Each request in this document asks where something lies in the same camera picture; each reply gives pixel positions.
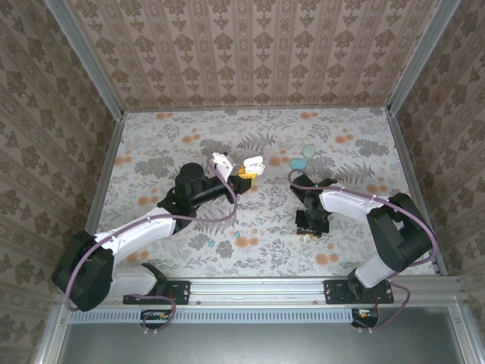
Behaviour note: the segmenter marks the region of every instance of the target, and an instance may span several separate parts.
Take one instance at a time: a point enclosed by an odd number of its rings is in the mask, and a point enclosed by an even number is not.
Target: small object
[[[264,172],[264,165],[263,165],[263,157],[258,155],[257,157],[252,157],[245,159],[244,168],[246,173],[257,173],[258,175],[263,174]]]
[[[304,158],[292,158],[291,162],[289,163],[291,169],[305,169],[306,167],[306,159]]]
[[[303,147],[303,156],[307,159],[310,159],[315,155],[315,145],[314,144],[306,144]]]

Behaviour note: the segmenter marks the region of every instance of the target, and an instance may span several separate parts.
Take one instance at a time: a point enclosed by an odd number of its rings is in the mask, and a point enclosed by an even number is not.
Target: blue object
[[[305,169],[306,167],[306,159],[304,158],[292,158],[291,162],[289,163],[291,169]]]

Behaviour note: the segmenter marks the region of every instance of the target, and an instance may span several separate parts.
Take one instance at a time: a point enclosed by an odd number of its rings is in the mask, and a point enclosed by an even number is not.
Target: yellow object
[[[254,186],[256,182],[256,177],[258,176],[257,173],[246,173],[246,169],[244,168],[244,166],[242,166],[239,169],[239,172],[237,172],[237,175],[244,179],[251,179],[251,187]]]

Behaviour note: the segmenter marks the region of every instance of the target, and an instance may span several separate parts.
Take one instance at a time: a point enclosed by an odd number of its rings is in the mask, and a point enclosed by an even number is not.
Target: patterned wallpaper
[[[42,1],[0,1],[0,362],[29,362],[114,121]]]
[[[485,329],[485,2],[462,0],[399,111],[447,267]]]
[[[385,105],[437,0],[67,0],[125,109]]]

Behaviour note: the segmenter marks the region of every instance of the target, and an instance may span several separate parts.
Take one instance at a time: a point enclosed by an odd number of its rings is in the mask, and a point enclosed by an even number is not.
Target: white object
[[[259,176],[264,172],[265,166],[263,165],[263,157],[260,155],[245,159],[243,164],[246,173],[256,173]]]
[[[155,276],[145,267],[138,266],[135,268],[116,268],[113,271],[113,281],[107,301],[112,301],[115,297],[122,297],[126,294],[146,295],[157,280]]]
[[[350,195],[344,189],[345,187],[342,187],[342,192],[331,191],[320,194],[321,205],[326,211],[349,216],[354,220],[367,224],[367,214],[369,211],[383,205],[373,200]]]
[[[121,234],[119,237],[115,237],[112,241],[103,244],[104,249],[111,249],[114,256],[114,266],[120,263],[123,259],[128,257],[145,245],[150,244],[152,241],[161,239],[162,237],[169,237],[174,232],[175,220],[172,218],[159,218],[156,220],[151,220],[152,216],[155,215],[169,215],[166,209],[161,209],[155,207],[148,214],[137,218],[136,220],[130,221],[115,230],[96,234],[96,241],[101,241],[106,237],[109,237],[116,233],[117,231],[125,228],[127,225],[132,225],[137,221],[144,221],[140,225],[129,229],[127,232]]]
[[[372,288],[392,273],[394,271],[382,261],[377,253],[355,270],[355,276],[366,288]]]
[[[212,162],[215,164],[217,172],[219,172],[227,182],[227,178],[232,174],[234,165],[236,165],[233,159],[225,154],[212,153]]]

